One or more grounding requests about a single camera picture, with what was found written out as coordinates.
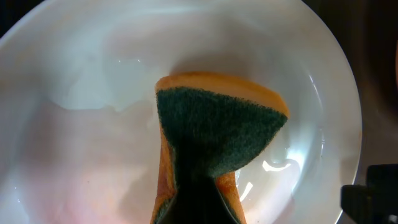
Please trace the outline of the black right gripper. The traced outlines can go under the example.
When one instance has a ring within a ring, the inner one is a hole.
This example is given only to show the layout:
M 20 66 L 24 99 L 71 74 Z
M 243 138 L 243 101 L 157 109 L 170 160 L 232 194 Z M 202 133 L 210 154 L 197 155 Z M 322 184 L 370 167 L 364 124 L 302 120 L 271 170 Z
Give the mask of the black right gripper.
M 371 165 L 365 185 L 344 185 L 340 207 L 357 224 L 397 224 L 397 164 Z

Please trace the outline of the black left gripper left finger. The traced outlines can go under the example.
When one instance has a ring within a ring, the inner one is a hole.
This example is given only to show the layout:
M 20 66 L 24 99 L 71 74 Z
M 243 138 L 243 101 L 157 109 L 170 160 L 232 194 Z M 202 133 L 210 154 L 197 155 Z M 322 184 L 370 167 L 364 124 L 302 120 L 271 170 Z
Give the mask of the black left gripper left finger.
M 197 224 L 197 216 L 190 202 L 174 198 L 158 224 Z

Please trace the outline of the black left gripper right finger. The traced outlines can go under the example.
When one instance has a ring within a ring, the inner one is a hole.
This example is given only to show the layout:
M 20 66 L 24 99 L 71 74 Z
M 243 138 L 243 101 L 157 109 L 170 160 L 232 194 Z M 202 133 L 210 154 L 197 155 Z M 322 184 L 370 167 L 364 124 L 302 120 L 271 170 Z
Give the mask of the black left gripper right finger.
M 211 178 L 203 178 L 199 182 L 200 196 L 198 222 L 201 224 L 238 224 L 237 219 L 226 206 L 215 181 Z

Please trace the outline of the orange green scrub sponge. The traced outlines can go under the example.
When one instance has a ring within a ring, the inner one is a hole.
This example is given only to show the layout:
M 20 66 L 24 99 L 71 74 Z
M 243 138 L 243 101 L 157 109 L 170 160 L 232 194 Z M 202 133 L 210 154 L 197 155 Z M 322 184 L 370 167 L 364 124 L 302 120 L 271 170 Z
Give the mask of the orange green scrub sponge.
M 211 178 L 238 223 L 246 221 L 235 173 L 255 159 L 289 118 L 274 91 L 215 72 L 186 72 L 155 85 L 161 152 L 152 223 L 171 201 L 190 202 L 199 218 L 199 182 Z

